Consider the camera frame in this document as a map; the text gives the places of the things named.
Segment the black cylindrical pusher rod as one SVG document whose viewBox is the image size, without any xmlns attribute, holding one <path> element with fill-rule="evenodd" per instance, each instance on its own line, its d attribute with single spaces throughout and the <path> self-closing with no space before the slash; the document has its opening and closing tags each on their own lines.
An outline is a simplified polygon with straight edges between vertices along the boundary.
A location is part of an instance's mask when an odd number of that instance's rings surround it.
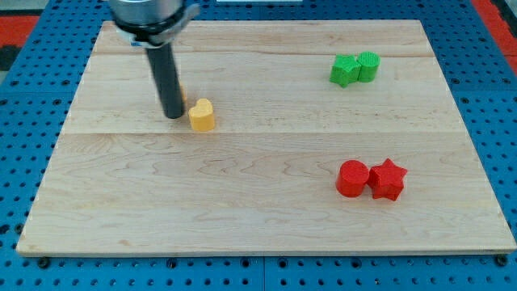
<svg viewBox="0 0 517 291">
<path fill-rule="evenodd" d="M 171 44 L 165 44 L 160 48 L 148 48 L 146 55 L 165 117 L 182 117 L 185 106 Z"/>
</svg>

